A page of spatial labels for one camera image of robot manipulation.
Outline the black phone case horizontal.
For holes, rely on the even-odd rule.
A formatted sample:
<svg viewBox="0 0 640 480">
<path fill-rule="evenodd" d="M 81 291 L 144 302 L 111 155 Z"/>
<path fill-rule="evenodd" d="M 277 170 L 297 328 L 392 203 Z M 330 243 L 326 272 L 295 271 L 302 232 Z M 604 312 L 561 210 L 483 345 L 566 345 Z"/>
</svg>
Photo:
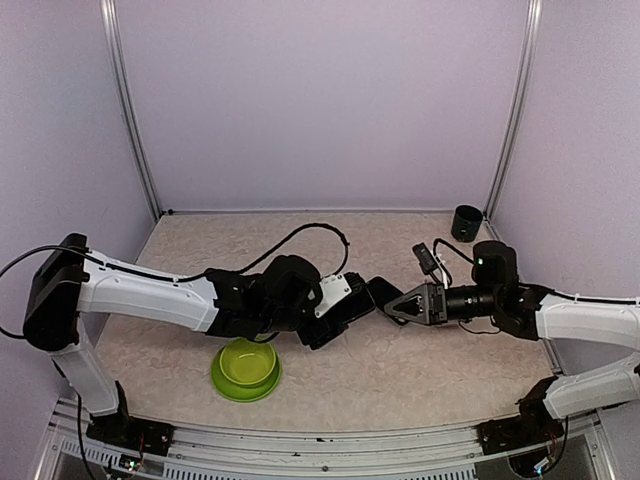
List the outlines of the black phone case horizontal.
<svg viewBox="0 0 640 480">
<path fill-rule="evenodd" d="M 339 325 L 347 325 L 376 308 L 365 280 L 358 273 L 347 272 L 343 277 L 351 292 L 325 314 L 330 323 Z"/>
</svg>

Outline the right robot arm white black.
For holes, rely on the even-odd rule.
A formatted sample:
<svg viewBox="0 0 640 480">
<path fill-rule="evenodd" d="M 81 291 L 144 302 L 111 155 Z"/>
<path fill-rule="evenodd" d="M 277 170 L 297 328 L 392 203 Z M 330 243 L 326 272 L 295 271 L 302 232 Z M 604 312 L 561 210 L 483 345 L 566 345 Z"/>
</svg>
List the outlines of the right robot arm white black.
<svg viewBox="0 0 640 480">
<path fill-rule="evenodd" d="M 583 297 L 523 283 L 516 251 L 500 241 L 474 245 L 471 277 L 471 286 L 424 283 L 388 301 L 384 311 L 425 326 L 489 317 L 500 332 L 524 340 L 573 339 L 631 351 L 596 369 L 539 381 L 521 400 L 520 414 L 511 423 L 518 442 L 535 442 L 551 419 L 638 400 L 638 299 Z"/>
</svg>

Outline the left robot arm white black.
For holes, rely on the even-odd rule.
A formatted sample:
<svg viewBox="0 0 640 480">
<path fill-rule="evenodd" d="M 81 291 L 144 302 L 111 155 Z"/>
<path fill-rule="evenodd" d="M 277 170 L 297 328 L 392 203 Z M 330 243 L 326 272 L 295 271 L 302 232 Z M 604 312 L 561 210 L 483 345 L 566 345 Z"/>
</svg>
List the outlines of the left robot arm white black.
<svg viewBox="0 0 640 480">
<path fill-rule="evenodd" d="M 4 330 L 48 353 L 102 430 L 121 445 L 140 434 L 126 412 L 122 387 L 106 372 L 81 322 L 84 313 L 140 317 L 221 338 L 265 341 L 280 332 L 324 327 L 325 317 L 354 294 L 346 273 L 322 276 L 297 255 L 266 253 L 261 273 L 208 268 L 192 276 L 146 269 L 111 258 L 72 233 L 34 248 L 11 267 L 49 256 L 33 276 L 22 331 Z"/>
</svg>

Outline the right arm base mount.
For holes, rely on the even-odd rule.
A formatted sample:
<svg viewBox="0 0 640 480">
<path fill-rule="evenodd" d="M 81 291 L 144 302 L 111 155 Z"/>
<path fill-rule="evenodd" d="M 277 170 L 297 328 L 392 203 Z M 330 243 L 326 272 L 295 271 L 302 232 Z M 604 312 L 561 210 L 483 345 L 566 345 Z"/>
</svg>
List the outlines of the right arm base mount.
<svg viewBox="0 0 640 480">
<path fill-rule="evenodd" d="M 517 401 L 518 414 L 489 420 L 477 426 L 484 455 L 516 450 L 560 438 L 567 427 L 564 420 L 554 419 L 543 400 L 557 376 L 540 380 L 523 398 Z"/>
</svg>

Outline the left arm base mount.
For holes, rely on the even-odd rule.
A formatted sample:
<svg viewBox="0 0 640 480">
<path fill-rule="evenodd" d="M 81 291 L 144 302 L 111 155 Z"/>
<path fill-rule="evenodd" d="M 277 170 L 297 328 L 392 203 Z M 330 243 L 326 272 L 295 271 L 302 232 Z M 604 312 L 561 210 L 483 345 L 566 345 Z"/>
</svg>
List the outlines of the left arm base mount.
<svg viewBox="0 0 640 480">
<path fill-rule="evenodd" d="M 169 423 L 132 416 L 129 413 L 124 389 L 118 381 L 115 385 L 118 393 L 116 412 L 106 416 L 91 414 L 86 431 L 87 437 L 141 454 L 166 457 L 175 427 Z"/>
</svg>

